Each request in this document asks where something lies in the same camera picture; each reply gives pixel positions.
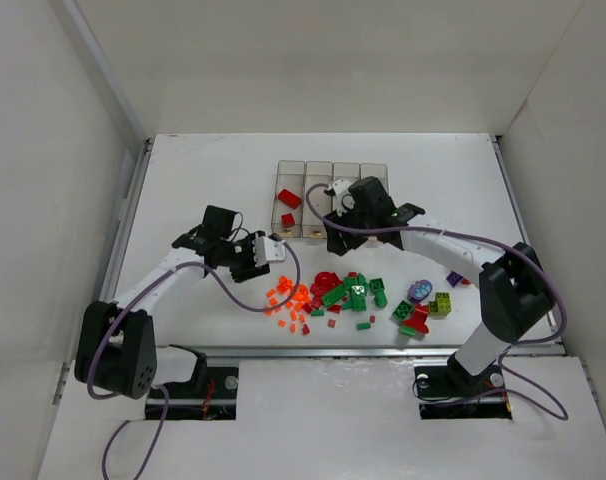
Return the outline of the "red round lego piece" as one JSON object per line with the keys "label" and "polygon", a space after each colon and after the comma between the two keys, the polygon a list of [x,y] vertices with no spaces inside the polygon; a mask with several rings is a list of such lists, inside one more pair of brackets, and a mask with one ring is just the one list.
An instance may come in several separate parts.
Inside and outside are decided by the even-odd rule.
{"label": "red round lego piece", "polygon": [[322,297],[341,283],[342,279],[335,272],[322,271],[315,276],[310,292],[313,296]]}

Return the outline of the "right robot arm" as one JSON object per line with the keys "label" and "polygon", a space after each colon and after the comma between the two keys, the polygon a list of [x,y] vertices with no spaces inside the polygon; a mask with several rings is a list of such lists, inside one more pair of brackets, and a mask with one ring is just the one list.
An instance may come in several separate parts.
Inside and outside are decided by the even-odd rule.
{"label": "right robot arm", "polygon": [[535,251],[523,242],[509,246],[454,232],[417,205],[395,205],[376,177],[339,179],[322,190],[337,202],[335,210],[317,216],[325,227],[329,252],[343,256],[374,237],[428,258],[478,289],[480,324],[429,378],[451,399],[488,394],[489,376],[503,370],[498,360],[557,305]]}

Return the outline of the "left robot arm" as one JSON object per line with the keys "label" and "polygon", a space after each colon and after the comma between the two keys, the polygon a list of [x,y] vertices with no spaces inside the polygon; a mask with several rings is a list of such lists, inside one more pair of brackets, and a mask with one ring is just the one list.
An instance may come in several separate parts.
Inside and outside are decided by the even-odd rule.
{"label": "left robot arm", "polygon": [[139,399],[152,387],[191,379],[197,354],[157,345],[155,321],[219,267],[242,283],[268,274],[272,263],[285,258],[282,243],[261,230],[236,238],[236,215],[207,206],[201,223],[176,238],[163,260],[134,287],[86,308],[74,376],[92,398]]}

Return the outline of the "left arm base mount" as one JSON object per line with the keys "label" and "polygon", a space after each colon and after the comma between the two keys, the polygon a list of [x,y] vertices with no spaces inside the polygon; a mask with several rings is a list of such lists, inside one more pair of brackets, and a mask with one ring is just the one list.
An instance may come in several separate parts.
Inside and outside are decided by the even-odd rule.
{"label": "left arm base mount", "polygon": [[232,421],[237,414],[238,365],[214,365],[203,381],[170,383],[169,421]]}

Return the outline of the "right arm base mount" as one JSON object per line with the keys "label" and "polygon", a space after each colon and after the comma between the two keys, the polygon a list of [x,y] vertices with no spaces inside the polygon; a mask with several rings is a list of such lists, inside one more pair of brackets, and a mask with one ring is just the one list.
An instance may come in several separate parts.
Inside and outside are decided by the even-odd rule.
{"label": "right arm base mount", "polygon": [[416,365],[412,393],[422,420],[511,420],[502,370],[491,365],[470,383],[456,379],[446,365]]}

